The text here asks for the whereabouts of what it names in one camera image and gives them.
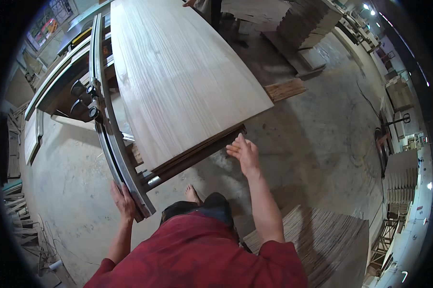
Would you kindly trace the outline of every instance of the black shorts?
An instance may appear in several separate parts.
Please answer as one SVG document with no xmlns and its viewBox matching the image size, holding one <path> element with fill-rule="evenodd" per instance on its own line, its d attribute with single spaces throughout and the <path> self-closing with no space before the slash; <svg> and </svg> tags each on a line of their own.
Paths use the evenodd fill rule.
<svg viewBox="0 0 433 288">
<path fill-rule="evenodd" d="M 202 205 L 196 202 L 178 201 L 168 206 L 162 212 L 160 224 L 169 220 L 173 216 L 188 214 L 190 212 L 199 211 L 205 216 L 213 217 L 225 223 L 234 229 L 234 221 L 231 213 L 231 207 L 226 198 L 218 192 L 210 194 Z"/>
</svg>

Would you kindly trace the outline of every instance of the ceiling light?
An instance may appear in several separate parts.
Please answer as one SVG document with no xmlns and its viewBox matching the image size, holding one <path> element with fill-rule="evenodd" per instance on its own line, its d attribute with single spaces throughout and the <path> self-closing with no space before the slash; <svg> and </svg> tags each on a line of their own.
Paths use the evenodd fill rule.
<svg viewBox="0 0 433 288">
<path fill-rule="evenodd" d="M 409 274 L 408 272 L 406 272 L 406 271 L 402 271 L 402 274 L 405 274 L 405 276 L 404 276 L 404 278 L 403 278 L 403 280 L 402 280 L 402 283 L 405 281 L 405 278 L 407 278 L 407 275 Z"/>
</svg>

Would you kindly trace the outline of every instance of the electrical cable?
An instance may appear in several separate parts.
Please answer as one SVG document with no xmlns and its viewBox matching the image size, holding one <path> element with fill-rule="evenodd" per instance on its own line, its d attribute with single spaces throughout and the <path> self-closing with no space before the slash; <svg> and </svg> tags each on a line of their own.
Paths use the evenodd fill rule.
<svg viewBox="0 0 433 288">
<path fill-rule="evenodd" d="M 45 222 L 45 226 L 46 226 L 46 227 L 48 228 L 48 230 L 49 230 L 50 237 L 52 237 L 52 243 L 53 243 L 53 246 L 50 245 L 50 244 L 49 244 L 49 246 L 51 246 L 53 249 L 55 249 L 55 254 L 54 254 L 53 256 L 58 255 L 58 256 L 60 257 L 60 259 L 61 259 L 61 256 L 60 256 L 60 254 L 59 254 L 58 251 L 57 251 L 57 245 L 55 245 L 55 241 L 58 241 L 58 242 L 60 242 L 61 246 L 62 246 L 66 251 L 68 251 L 68 252 L 70 252 L 71 254 L 73 254 L 73 255 L 74 255 L 76 258 L 78 258 L 79 260 L 81 260 L 81 261 L 83 261 L 83 262 L 86 262 L 86 263 L 89 263 L 89 264 L 94 264 L 94 265 L 99 266 L 99 264 L 97 264 L 97 263 L 92 263 L 92 262 L 88 262 L 88 261 L 86 261 L 86 260 L 84 260 L 84 259 L 81 259 L 79 256 L 77 256 L 76 254 L 74 254 L 70 249 L 66 248 L 66 247 L 63 245 L 63 242 L 62 242 L 61 240 L 59 240 L 59 239 L 55 239 L 55 238 L 53 237 L 52 230 L 50 229 L 50 225 L 48 224 L 47 221 Z"/>
<path fill-rule="evenodd" d="M 375 110 L 375 108 L 373 107 L 372 103 L 371 103 L 371 102 L 368 100 L 368 98 L 365 97 L 365 95 L 363 94 L 362 89 L 361 89 L 360 86 L 359 86 L 359 81 L 358 81 L 357 79 L 356 79 L 356 83 L 357 83 L 357 86 L 359 87 L 359 90 L 360 90 L 360 92 L 361 92 L 363 98 L 365 98 L 365 100 L 370 104 L 370 106 L 371 106 L 372 109 L 373 109 L 373 112 L 375 112 L 376 117 L 378 117 L 378 119 L 381 120 L 380 115 L 376 112 L 376 110 Z"/>
</svg>

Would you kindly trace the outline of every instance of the bare foot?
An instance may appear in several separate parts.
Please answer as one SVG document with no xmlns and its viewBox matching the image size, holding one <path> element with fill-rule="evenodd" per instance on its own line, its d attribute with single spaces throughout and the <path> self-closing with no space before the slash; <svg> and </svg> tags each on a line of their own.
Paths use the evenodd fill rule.
<svg viewBox="0 0 433 288">
<path fill-rule="evenodd" d="M 189 202 L 196 202 L 199 205 L 202 204 L 202 200 L 199 198 L 199 196 L 197 196 L 197 192 L 194 190 L 194 187 L 191 184 L 186 186 L 185 196 L 186 200 Z"/>
</svg>

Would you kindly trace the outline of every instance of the person's arm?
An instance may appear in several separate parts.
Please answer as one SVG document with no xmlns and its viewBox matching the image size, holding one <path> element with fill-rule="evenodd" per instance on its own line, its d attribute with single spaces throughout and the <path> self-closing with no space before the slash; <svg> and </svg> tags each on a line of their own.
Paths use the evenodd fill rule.
<svg viewBox="0 0 433 288">
<path fill-rule="evenodd" d="M 239 160 L 240 169 L 247 177 L 250 196 L 252 197 L 253 220 L 261 244 L 270 240 L 284 243 L 281 211 L 261 173 L 258 162 L 258 147 L 250 140 L 246 140 L 240 133 L 232 145 L 226 146 L 226 149 L 230 156 Z"/>
<path fill-rule="evenodd" d="M 112 240 L 106 258 L 112 260 L 117 265 L 130 253 L 135 203 L 124 183 L 122 183 L 122 191 L 120 191 L 116 183 L 112 181 L 111 196 L 121 212 L 121 222 L 119 223 L 119 228 L 115 238 Z"/>
<path fill-rule="evenodd" d="M 186 0 L 186 2 L 183 4 L 183 7 L 194 7 L 194 4 L 197 0 Z"/>
</svg>

